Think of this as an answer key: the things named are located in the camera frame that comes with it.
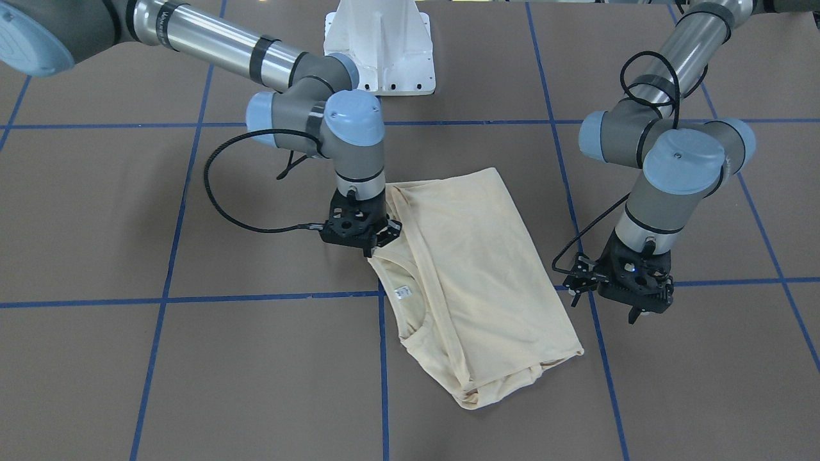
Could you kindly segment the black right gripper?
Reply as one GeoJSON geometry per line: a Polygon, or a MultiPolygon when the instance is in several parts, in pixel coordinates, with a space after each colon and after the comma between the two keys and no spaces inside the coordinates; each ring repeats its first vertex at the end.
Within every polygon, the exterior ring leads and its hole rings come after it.
{"type": "Polygon", "coordinates": [[[344,196],[335,191],[330,203],[330,213],[324,227],[319,231],[326,244],[360,248],[366,259],[372,259],[378,249],[377,233],[390,218],[386,209],[386,192],[367,200],[357,200],[355,195],[344,196]]]}

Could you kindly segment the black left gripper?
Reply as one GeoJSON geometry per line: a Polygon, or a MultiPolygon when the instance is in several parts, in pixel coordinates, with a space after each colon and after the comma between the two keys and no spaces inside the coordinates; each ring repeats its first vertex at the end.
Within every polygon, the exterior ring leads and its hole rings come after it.
{"type": "MultiPolygon", "coordinates": [[[[598,283],[598,295],[631,306],[630,325],[644,313],[664,313],[673,304],[671,252],[655,255],[648,249],[633,251],[613,232],[597,262],[607,276],[606,281],[598,283]]],[[[582,290],[571,289],[570,294],[570,307],[576,307],[582,290]]]]}

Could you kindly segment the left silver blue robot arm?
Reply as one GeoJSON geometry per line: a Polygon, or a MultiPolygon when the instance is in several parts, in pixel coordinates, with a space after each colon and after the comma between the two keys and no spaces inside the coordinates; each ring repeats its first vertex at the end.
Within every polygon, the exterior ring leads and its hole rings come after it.
{"type": "Polygon", "coordinates": [[[673,304],[671,249],[695,208],[752,159],[757,140],[746,122],[680,120],[680,105],[703,82],[710,59],[753,15],[818,12],[817,1],[691,1],[659,51],[636,53],[624,64],[650,59],[626,80],[609,111],[580,126],[583,155],[639,170],[602,254],[577,253],[564,285],[576,300],[595,291],[630,307],[628,321],[663,313],[673,304]]]}

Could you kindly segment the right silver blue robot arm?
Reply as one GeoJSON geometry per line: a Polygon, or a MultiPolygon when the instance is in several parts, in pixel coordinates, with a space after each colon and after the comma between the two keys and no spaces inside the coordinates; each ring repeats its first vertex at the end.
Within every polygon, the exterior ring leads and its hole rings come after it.
{"type": "Polygon", "coordinates": [[[3,1],[2,61],[29,76],[47,77],[115,45],[141,43],[193,56],[261,85],[250,99],[247,133],[216,148],[203,183],[217,213],[237,227],[211,189],[217,156],[234,143],[257,138],[304,159],[330,159],[336,192],[328,219],[299,230],[334,245],[360,248],[366,257],[398,239],[384,180],[380,100],[358,88],[354,62],[342,54],[319,56],[199,11],[185,1],[3,1]]]}

